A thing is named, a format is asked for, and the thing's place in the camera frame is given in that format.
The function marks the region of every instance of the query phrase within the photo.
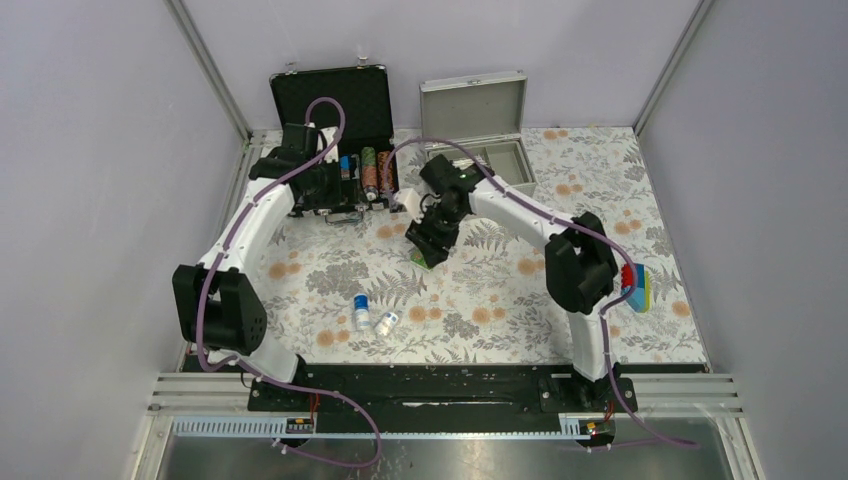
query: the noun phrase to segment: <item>white bottle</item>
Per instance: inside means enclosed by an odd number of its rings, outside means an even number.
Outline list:
[[[400,321],[400,317],[397,316],[394,312],[386,312],[383,314],[383,318],[377,322],[377,326],[374,327],[374,330],[377,331],[378,335],[386,336],[391,333],[392,329],[395,328],[397,322]]]
[[[358,293],[353,297],[353,323],[359,331],[371,328],[371,316],[368,313],[368,296]]]

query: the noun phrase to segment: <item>table surface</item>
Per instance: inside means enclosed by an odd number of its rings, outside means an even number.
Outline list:
[[[418,133],[397,130],[395,139]],[[566,213],[594,213],[650,272],[650,310],[636,313],[624,304],[609,313],[619,360],[705,362],[632,129],[522,134],[538,179],[534,198]],[[266,135],[263,154],[280,137]],[[402,187],[423,190],[424,158],[415,147],[399,154]],[[254,275],[269,331],[313,363],[570,362],[568,322],[547,293],[542,253],[494,222],[467,218],[451,257],[426,271],[408,260],[409,220],[387,211],[368,212],[357,225],[284,220]],[[359,292],[369,296],[372,320],[389,310],[401,316],[389,336],[356,331],[351,317]]]

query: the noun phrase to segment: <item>colorful sponge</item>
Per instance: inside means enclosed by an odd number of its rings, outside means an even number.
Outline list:
[[[636,264],[635,277],[627,265],[621,267],[621,293],[627,293],[634,286],[636,291],[627,299],[627,304],[637,313],[647,312],[651,308],[651,275],[641,263]]]

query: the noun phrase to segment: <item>green sponge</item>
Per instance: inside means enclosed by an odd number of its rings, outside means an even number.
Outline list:
[[[413,248],[412,251],[409,252],[409,260],[428,272],[432,270],[432,268],[427,266],[427,262],[424,261],[424,255],[421,254],[421,250],[418,250],[417,248]]]

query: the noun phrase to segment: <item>case lid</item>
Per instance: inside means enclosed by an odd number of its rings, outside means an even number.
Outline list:
[[[424,82],[421,130],[446,140],[519,134],[526,88],[520,71]]]
[[[345,111],[344,140],[394,135],[389,77],[383,65],[278,73],[270,83],[282,125],[302,123],[313,100],[332,97]],[[332,105],[321,104],[312,111],[312,121],[318,128],[334,127],[339,115]]]

